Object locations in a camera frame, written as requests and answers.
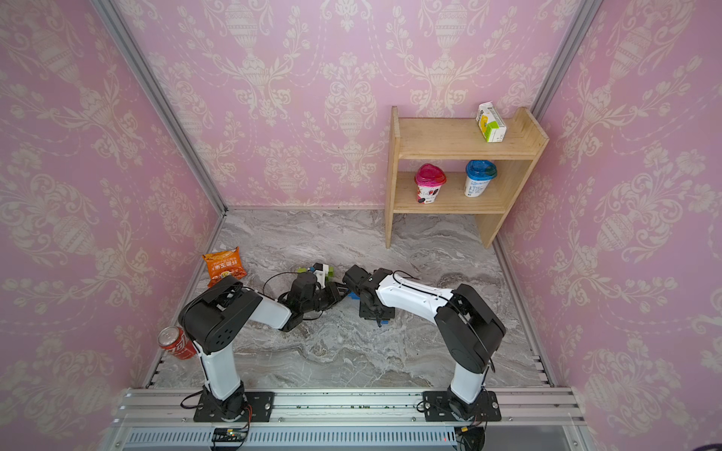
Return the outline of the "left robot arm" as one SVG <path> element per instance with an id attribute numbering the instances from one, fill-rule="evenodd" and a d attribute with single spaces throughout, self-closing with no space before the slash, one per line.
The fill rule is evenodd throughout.
<path id="1" fill-rule="evenodd" d="M 306 320 L 306 314 L 321 314 L 350 292 L 346 285 L 327 281 L 323 274 L 299 272 L 291 289 L 273 299 L 228 275 L 184 306 L 180 327 L 199 353 L 205 376 L 197 421 L 208 413 L 227 422 L 250 417 L 251 406 L 232 349 L 246 323 L 254 321 L 289 332 Z"/>

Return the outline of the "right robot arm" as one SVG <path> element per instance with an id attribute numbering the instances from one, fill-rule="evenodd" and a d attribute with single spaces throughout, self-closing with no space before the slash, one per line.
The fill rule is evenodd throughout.
<path id="1" fill-rule="evenodd" d="M 470 285 L 456 289 L 426 286 L 396 272 L 380 268 L 367 272 L 355 265 L 343 283 L 359 298 L 359 316 L 379 325 L 395 318 L 398 309 L 435 324 L 455 362 L 447 389 L 449 410 L 461 420 L 481 415 L 491 395 L 485 390 L 493 357 L 507 328 Z"/>

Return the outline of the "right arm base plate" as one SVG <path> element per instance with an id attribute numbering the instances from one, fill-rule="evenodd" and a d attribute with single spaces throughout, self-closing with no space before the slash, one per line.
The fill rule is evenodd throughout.
<path id="1" fill-rule="evenodd" d="M 483 389 L 467 404 L 451 391 L 426 391 L 416 409 L 427 422 L 499 422 L 502 415 L 494 392 Z"/>

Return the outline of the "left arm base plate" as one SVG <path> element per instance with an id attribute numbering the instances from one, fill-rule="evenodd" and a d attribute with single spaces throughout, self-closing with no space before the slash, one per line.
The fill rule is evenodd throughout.
<path id="1" fill-rule="evenodd" d="M 194 413 L 194 422 L 268 423 L 274 400 L 274 392 L 251 391 L 219 401 L 210 392 L 204 391 Z"/>

